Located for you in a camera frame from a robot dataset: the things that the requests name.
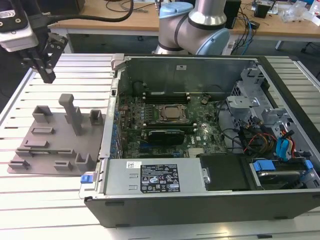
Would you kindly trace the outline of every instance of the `slotted metal surface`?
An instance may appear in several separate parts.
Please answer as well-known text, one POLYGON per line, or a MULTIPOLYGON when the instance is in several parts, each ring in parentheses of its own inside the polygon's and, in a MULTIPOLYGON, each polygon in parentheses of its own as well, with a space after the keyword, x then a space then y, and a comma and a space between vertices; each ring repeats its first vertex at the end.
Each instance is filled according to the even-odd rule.
MULTIPOLYGON (((64 112, 56 102, 61 93, 72 93, 74 104, 82 113, 89 113, 93 108, 106 113, 111 83, 110 60, 109 54, 65 54, 55 68, 57 79, 52 85, 44 84, 38 74, 29 72, 21 91, 13 97, 16 101, 10 104, 7 114, 6 110, 1 114, 5 116, 0 126, 1 240, 257 239, 261 234, 282 240, 319 239, 320 208, 290 220, 106 229, 79 199, 79 177, 8 174, 7 163, 31 126, 36 105, 49 105, 52 112, 64 112)), ((288 64, 285 58, 279 58, 279 61, 274 64, 288 64)), ((291 63, 289 67, 302 78, 291 63)), ((308 99, 320 96, 319 92, 312 94, 308 99)))
MULTIPOLYGON (((292 61, 287 56, 268 56, 267 59, 315 127, 320 130, 320 84, 318 80, 299 61, 292 61)), ((276 92, 273 89, 269 92, 275 103, 280 108, 283 107, 276 92)))

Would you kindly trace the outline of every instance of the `white sticker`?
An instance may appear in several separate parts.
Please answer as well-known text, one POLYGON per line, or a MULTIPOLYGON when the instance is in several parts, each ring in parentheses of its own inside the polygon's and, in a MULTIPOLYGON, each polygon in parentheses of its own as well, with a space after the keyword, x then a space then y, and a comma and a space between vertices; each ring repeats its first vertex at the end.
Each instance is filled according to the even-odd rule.
POLYGON ((176 69, 177 70, 187 70, 187 65, 177 65, 176 69))
POLYGON ((15 10, 8 10, 8 11, 0 11, 0 19, 11 18, 16 15, 15 10))
POLYGON ((126 168, 127 169, 139 169, 141 166, 141 161, 127 161, 126 168))

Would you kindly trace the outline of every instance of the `cpu socket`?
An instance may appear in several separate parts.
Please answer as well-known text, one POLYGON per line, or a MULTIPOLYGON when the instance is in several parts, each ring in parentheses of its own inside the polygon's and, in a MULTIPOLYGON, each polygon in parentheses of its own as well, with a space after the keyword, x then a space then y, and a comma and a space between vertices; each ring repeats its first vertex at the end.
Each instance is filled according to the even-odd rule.
POLYGON ((186 121, 185 107, 181 104, 161 105, 159 109, 159 120, 161 122, 186 121))

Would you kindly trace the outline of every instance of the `motherboard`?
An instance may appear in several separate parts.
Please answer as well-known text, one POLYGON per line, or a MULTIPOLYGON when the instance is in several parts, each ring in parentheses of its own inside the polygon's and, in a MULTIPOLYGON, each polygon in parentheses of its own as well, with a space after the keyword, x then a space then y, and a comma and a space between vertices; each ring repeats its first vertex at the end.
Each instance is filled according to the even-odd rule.
POLYGON ((158 102, 119 96, 122 158, 195 158, 227 151, 216 121, 218 102, 210 96, 158 102))

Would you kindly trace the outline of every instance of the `power supply label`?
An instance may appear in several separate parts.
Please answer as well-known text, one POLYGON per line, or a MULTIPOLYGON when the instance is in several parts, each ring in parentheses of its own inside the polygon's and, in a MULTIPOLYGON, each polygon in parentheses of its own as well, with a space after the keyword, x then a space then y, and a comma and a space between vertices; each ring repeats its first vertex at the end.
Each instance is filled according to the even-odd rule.
POLYGON ((180 192, 177 164, 141 165, 140 173, 144 194, 180 192))

